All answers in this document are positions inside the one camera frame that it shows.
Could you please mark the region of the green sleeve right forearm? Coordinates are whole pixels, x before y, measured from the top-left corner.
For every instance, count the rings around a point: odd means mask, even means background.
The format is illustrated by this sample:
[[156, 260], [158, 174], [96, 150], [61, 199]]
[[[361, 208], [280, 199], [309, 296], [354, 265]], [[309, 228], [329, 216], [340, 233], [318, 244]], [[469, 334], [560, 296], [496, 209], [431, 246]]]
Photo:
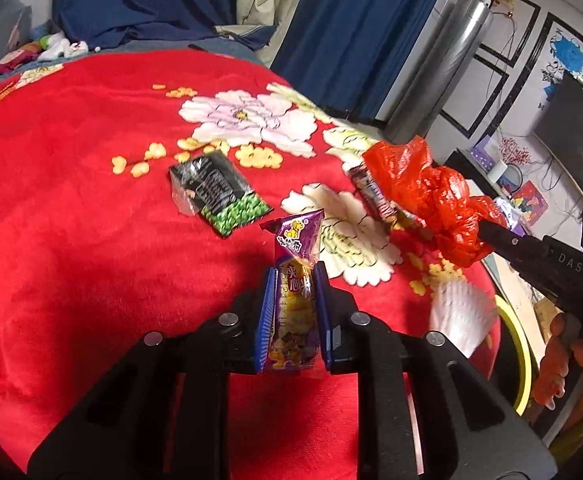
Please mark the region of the green sleeve right forearm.
[[549, 447], [557, 466], [561, 468], [583, 445], [583, 419], [575, 426], [562, 431]]

